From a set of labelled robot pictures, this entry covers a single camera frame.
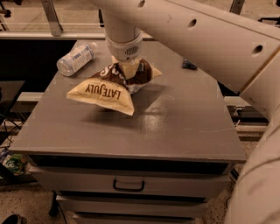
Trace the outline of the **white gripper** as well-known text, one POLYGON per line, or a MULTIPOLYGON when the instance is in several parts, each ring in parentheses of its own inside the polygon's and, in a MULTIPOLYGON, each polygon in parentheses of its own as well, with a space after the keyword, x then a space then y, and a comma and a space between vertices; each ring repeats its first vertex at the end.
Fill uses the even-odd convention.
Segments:
POLYGON ((141 52, 142 33, 136 27, 105 31, 108 49, 117 59, 126 80, 136 75, 140 60, 134 59, 141 52))

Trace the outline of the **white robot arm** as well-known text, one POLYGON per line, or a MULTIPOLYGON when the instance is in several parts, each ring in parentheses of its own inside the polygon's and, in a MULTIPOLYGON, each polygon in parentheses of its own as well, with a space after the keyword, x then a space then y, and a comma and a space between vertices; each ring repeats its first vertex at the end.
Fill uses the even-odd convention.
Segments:
POLYGON ((243 166, 225 224, 280 224, 280 31, 193 0, 93 0, 188 58, 269 120, 243 166))

